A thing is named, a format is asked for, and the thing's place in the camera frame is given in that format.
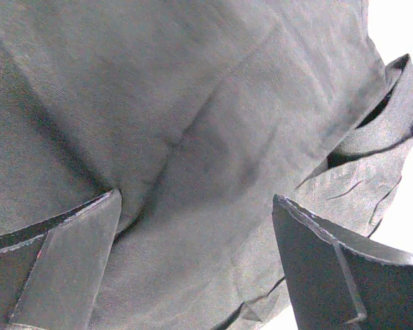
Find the black long sleeve shirt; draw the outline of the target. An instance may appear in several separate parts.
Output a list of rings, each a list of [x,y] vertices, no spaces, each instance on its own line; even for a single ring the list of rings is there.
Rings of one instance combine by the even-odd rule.
[[[412,147],[367,1],[0,1],[0,236],[122,197],[86,329],[263,328],[273,197],[368,237]]]

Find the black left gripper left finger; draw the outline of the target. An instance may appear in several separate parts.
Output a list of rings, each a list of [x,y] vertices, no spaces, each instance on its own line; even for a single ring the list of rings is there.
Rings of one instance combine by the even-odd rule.
[[[0,236],[0,329],[86,329],[122,197],[112,190]]]

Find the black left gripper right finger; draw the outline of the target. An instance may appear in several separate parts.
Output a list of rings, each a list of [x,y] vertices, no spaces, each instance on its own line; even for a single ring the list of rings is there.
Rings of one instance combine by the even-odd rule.
[[[413,329],[413,254],[283,195],[272,216],[298,329]]]

